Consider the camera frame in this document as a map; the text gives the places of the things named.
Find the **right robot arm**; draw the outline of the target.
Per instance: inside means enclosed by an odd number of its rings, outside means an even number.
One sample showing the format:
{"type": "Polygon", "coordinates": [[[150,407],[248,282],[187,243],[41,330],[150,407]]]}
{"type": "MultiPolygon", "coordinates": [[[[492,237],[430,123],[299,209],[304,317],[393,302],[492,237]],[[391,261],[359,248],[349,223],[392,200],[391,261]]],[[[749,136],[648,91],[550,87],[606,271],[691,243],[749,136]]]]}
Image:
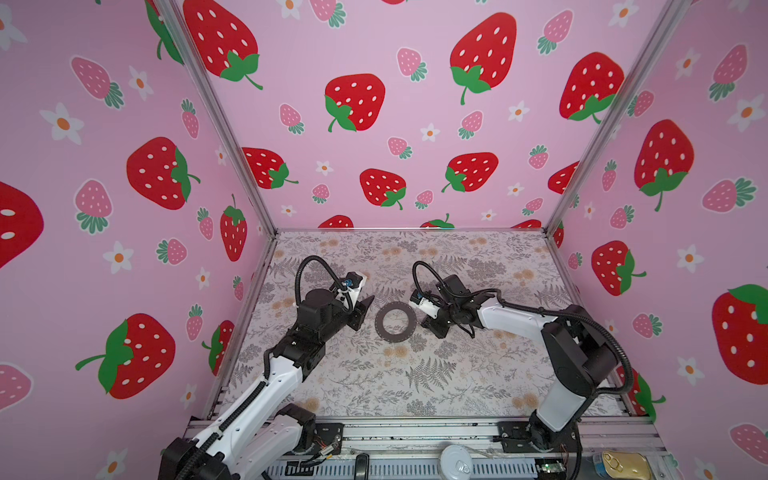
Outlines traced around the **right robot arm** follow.
{"type": "Polygon", "coordinates": [[[446,288],[439,295],[415,290],[410,305],[426,314],[422,326],[439,338],[456,326],[469,334],[498,330],[543,343],[555,380],[523,435],[539,451],[551,451],[574,434],[597,397],[624,395],[634,384],[630,376],[617,387],[602,385],[618,367],[630,373],[631,363],[614,336],[581,306],[548,310],[507,302],[496,290],[455,294],[446,288]]]}

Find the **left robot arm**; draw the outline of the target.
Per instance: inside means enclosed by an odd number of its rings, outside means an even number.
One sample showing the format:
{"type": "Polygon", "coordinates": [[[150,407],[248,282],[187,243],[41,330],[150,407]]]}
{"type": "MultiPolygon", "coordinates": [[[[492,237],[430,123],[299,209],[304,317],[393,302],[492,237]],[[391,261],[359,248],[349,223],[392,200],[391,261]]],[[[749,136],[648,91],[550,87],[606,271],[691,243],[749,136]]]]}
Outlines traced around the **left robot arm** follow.
{"type": "Polygon", "coordinates": [[[282,403],[317,367],[334,335],[360,329],[375,299],[360,299],[361,291],[314,289],[300,300],[296,322],[265,353],[261,377],[201,433],[175,439],[162,453],[158,477],[260,479],[284,454],[310,449],[314,414],[282,403]]]}

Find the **gold computer mouse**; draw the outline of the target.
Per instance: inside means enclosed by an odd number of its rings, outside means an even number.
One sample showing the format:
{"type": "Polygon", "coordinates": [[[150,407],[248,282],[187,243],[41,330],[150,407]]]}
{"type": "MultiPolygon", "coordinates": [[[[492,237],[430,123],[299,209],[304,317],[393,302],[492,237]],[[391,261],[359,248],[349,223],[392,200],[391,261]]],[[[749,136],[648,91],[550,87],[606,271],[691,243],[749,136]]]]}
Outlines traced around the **gold computer mouse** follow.
{"type": "Polygon", "coordinates": [[[604,451],[594,457],[596,473],[608,479],[651,480],[647,458],[639,453],[604,451]]]}

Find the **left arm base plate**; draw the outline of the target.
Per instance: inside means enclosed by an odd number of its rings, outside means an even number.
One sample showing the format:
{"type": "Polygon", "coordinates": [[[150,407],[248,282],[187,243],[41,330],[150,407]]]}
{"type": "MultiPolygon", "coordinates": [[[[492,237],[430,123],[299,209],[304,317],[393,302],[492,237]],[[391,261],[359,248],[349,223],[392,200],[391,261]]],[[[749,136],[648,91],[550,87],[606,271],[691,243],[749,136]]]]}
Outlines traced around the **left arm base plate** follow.
{"type": "Polygon", "coordinates": [[[326,447],[331,447],[330,455],[341,453],[343,445],[343,432],[345,425],[338,422],[325,422],[314,424],[314,429],[309,431],[305,428],[300,436],[297,446],[284,452],[287,456],[309,455],[310,457],[319,454],[326,447]]]}

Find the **aluminium front rail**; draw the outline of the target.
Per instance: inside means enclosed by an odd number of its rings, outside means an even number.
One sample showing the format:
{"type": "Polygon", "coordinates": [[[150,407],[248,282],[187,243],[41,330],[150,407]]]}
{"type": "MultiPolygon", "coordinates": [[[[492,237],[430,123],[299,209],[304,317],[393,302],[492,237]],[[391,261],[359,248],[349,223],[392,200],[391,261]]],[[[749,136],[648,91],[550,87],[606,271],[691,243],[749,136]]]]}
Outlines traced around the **aluminium front rail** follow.
{"type": "MultiPolygon", "coordinates": [[[[576,453],[505,453],[492,441],[503,421],[520,418],[357,418],[319,417],[315,423],[345,425],[341,453],[281,456],[262,474],[269,479],[439,479],[442,450],[466,447],[473,460],[471,479],[592,479],[594,457],[604,451],[639,453],[653,479],[680,479],[677,462],[650,421],[640,417],[588,417],[575,432],[576,453]]],[[[193,421],[184,439],[192,439],[213,421],[193,421]]]]}

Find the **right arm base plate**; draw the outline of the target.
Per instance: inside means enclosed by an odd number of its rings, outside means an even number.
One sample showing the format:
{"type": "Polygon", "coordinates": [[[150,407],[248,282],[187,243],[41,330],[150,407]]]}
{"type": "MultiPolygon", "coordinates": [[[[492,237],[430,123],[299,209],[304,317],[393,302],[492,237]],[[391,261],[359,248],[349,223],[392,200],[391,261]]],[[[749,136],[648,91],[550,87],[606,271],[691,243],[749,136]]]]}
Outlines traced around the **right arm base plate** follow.
{"type": "Polygon", "coordinates": [[[552,432],[546,426],[523,421],[503,421],[492,441],[499,443],[505,453],[555,454],[576,453],[581,448],[580,436],[573,427],[552,432]]]}

